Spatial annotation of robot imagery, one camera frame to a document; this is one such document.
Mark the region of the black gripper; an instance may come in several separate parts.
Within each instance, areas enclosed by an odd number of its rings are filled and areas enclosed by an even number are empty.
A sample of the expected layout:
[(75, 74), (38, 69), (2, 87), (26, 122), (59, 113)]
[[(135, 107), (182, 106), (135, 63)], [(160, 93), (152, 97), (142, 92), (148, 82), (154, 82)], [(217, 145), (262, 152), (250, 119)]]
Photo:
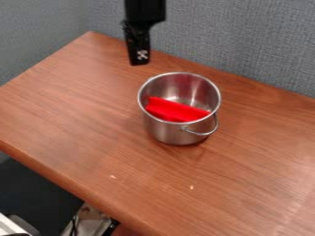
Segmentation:
[[(166, 20), (166, 0), (124, 0), (126, 19), (130, 22), (154, 22)], [(120, 26), (127, 37), (131, 65), (146, 65), (150, 62), (150, 28), (127, 23)]]

